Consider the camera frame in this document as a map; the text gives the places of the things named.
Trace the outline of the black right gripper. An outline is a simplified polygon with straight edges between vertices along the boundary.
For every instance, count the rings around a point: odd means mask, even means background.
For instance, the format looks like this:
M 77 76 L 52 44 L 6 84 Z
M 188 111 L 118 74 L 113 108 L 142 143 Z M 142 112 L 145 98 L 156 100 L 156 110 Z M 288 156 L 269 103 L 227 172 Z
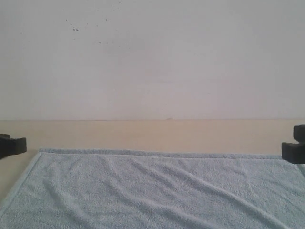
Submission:
M 297 143 L 281 144 L 282 159 L 292 164 L 305 163 L 305 125 L 295 125 L 293 128 L 293 139 Z

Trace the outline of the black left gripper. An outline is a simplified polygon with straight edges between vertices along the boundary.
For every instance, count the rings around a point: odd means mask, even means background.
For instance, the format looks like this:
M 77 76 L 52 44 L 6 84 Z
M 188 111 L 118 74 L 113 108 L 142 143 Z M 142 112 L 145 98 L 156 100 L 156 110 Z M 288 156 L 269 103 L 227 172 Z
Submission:
M 26 152 L 26 138 L 11 138 L 9 134 L 0 135 L 0 158 L 19 155 Z

